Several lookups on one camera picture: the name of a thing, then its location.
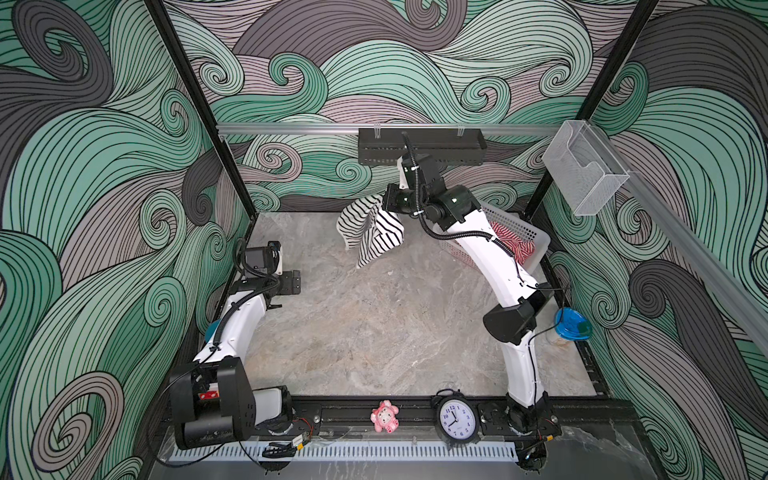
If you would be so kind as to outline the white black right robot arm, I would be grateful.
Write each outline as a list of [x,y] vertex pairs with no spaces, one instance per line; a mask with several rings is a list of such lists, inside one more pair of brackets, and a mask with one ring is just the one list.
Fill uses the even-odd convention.
[[560,434],[535,355],[536,317],[553,289],[547,283],[540,285],[518,263],[469,189],[445,186],[431,156],[409,151],[396,164],[399,180],[387,186],[384,209],[416,219],[437,241],[456,242],[479,268],[497,299],[483,325],[501,347],[511,428],[521,434],[520,441],[542,445]]

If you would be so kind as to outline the black white striped tank top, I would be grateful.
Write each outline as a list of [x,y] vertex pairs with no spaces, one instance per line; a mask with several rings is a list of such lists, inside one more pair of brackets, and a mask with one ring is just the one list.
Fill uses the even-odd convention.
[[345,207],[336,222],[346,250],[357,250],[361,269],[404,240],[404,226],[396,213],[386,211],[383,195],[357,199]]

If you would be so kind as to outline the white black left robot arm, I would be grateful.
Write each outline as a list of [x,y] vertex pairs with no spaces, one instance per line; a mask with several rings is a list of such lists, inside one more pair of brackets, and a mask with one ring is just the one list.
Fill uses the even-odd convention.
[[254,389],[243,357],[259,322],[280,307],[273,298],[300,292],[300,273],[282,270],[277,240],[261,247],[237,246],[234,263],[240,278],[231,286],[202,350],[169,375],[171,425],[181,450],[245,441],[260,428],[293,422],[287,387]]

